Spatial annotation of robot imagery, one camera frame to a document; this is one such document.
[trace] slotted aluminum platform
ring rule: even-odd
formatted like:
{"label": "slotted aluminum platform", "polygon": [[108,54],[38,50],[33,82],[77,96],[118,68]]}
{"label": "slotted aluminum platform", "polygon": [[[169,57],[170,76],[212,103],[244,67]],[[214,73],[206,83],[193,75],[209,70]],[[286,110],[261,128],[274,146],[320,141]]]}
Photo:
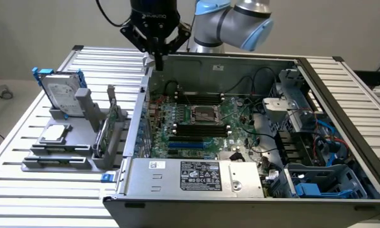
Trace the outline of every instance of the slotted aluminum platform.
{"label": "slotted aluminum platform", "polygon": [[[122,109],[133,112],[140,81],[142,54],[118,48],[83,47],[71,51],[58,70],[81,69],[92,90],[92,98],[106,107],[106,85],[116,85],[116,98]],[[306,57],[329,91],[348,113],[380,157],[380,104],[366,94],[357,77],[330,57]],[[27,155],[49,120],[49,101],[41,92],[0,146],[0,227],[86,227],[116,228],[100,197],[114,189],[100,183],[101,174],[30,173],[21,171]],[[118,146],[121,163],[124,138]],[[380,228],[380,221],[356,224],[354,228]]]}

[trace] gray floor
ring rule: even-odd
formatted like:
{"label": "gray floor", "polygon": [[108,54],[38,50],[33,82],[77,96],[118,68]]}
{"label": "gray floor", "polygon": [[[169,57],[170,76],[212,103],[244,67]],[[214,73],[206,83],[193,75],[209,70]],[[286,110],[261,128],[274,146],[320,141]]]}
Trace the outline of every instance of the gray floor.
{"label": "gray floor", "polygon": [[0,85],[2,84],[13,92],[10,100],[0,99],[0,134],[5,137],[38,95],[39,87],[31,80],[0,80]]}

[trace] robotic arm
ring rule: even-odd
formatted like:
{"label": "robotic arm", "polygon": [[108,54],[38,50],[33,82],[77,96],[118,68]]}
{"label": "robotic arm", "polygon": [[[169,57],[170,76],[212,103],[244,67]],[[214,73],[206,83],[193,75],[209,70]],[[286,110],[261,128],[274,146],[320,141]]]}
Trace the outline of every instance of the robotic arm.
{"label": "robotic arm", "polygon": [[[190,37],[190,26],[180,22],[177,0],[130,0],[130,16],[117,25],[108,19],[100,0],[96,0],[108,22],[141,52],[154,59],[156,70],[164,69],[164,57],[177,51]],[[253,51],[270,32],[269,0],[196,0],[193,52],[222,53],[222,43]],[[176,38],[165,39],[177,28]]]}

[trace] warning label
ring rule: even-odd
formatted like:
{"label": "warning label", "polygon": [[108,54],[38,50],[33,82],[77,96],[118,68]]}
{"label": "warning label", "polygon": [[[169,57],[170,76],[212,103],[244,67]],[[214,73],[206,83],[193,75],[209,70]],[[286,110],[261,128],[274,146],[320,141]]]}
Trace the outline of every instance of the warning label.
{"label": "warning label", "polygon": [[221,191],[218,162],[182,161],[180,188],[184,191]]}

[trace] blue pcie slot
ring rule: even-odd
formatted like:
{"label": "blue pcie slot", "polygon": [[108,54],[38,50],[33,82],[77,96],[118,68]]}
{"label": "blue pcie slot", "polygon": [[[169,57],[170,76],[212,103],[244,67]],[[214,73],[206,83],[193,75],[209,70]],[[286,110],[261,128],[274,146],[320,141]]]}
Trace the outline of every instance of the blue pcie slot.
{"label": "blue pcie slot", "polygon": [[168,148],[190,148],[190,149],[204,149],[202,143],[169,143]]}

